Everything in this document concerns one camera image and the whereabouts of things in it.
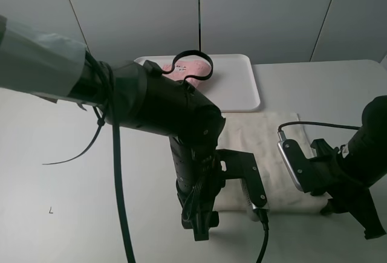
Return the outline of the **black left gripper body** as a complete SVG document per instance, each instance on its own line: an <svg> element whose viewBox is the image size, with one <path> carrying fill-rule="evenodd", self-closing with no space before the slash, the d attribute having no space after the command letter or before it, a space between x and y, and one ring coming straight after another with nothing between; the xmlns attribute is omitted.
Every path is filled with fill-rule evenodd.
<svg viewBox="0 0 387 263"><path fill-rule="evenodd" d="M224 186L223 171L217 156L217 141L190 144L178 137L169 139L175 166L177 197L181 205L181 224L192 230L192 219L199 211L210 212L209 227L219 225L213 209L215 198Z"/></svg>

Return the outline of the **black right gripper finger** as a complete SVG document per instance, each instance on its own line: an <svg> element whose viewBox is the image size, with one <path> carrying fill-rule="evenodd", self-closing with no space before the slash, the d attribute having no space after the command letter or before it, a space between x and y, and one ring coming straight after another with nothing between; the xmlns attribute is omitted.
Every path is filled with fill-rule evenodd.
<svg viewBox="0 0 387 263"><path fill-rule="evenodd" d="M377 239L386 235L373 202L355 204L351 207L350 214L364 228L365 239Z"/></svg>
<svg viewBox="0 0 387 263"><path fill-rule="evenodd" d="M331 201L328 201L327 204L320 210L321 215L331 215L334 214L335 208Z"/></svg>

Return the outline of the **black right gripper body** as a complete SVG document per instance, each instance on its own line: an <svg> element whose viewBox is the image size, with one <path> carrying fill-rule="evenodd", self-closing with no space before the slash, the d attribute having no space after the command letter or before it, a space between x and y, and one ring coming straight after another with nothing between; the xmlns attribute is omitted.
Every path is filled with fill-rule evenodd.
<svg viewBox="0 0 387 263"><path fill-rule="evenodd" d="M313 140L316 157L312 169L323 179L311 194L330 195L335 213L350 213L355 204L373 202L369 188L378 181L378 144L368 138L352 138L340 148L324 139Z"/></svg>

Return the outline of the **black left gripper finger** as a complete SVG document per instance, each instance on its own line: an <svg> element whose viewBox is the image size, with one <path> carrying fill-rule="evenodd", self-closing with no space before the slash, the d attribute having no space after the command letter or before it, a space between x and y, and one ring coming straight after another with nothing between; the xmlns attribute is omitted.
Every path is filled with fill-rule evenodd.
<svg viewBox="0 0 387 263"><path fill-rule="evenodd" d="M192 219L192 230L195 241L209 240L210 212L199 211Z"/></svg>

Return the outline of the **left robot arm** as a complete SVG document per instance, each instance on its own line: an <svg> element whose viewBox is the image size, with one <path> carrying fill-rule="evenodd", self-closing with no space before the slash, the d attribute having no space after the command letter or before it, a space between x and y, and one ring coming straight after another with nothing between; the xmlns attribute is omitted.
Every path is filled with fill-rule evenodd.
<svg viewBox="0 0 387 263"><path fill-rule="evenodd" d="M216 157L225 125L220 109L187 80L174 81L158 64L96 61L84 44L1 18L1 87L46 100L95 108L100 124L169 137L181 223L196 241L219 224Z"/></svg>

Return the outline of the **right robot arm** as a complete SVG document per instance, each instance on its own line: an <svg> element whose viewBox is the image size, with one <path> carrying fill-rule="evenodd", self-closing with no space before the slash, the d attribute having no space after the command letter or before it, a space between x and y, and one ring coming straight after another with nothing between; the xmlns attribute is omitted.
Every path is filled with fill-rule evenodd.
<svg viewBox="0 0 387 263"><path fill-rule="evenodd" d="M364 228L366 239L386 235L369 190L386 175L386 96L365 106L362 126L347 144L332 148L320 138L311 147L330 175L324 187L312 192L331 197L321 214L348 212Z"/></svg>

